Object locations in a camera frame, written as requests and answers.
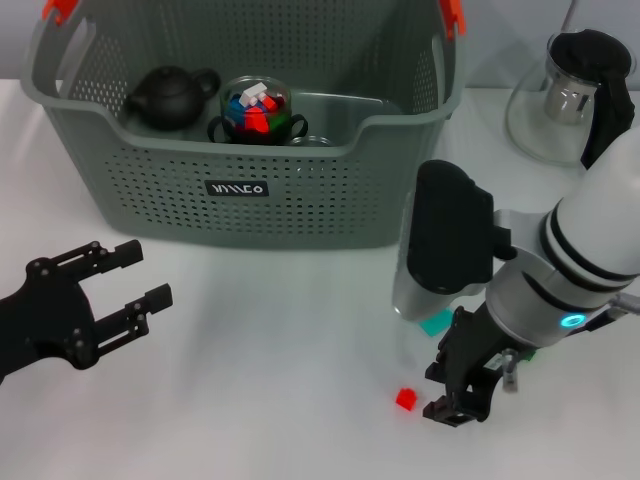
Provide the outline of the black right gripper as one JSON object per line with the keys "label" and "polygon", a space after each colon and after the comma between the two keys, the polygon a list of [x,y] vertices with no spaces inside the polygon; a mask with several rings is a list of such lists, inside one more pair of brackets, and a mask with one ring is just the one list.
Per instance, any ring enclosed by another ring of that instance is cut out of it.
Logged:
{"label": "black right gripper", "polygon": [[429,402],[423,417],[454,428],[487,419],[502,370],[486,364],[507,349],[518,351],[520,343],[498,326],[486,307],[474,312],[457,308],[438,362],[425,371],[427,380],[444,383],[445,396]]}

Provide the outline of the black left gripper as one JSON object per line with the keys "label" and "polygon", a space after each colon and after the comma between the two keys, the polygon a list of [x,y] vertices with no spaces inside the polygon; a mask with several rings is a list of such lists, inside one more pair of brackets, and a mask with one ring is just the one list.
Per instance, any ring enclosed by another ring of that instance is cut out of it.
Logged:
{"label": "black left gripper", "polygon": [[79,285],[94,275],[127,268],[143,259],[138,240],[120,244],[113,251],[93,241],[56,256],[54,262],[39,258],[28,263],[24,284],[1,300],[1,376],[48,358],[86,370],[97,364],[98,357],[148,335],[148,317],[173,305],[168,284],[146,292],[96,323]]}

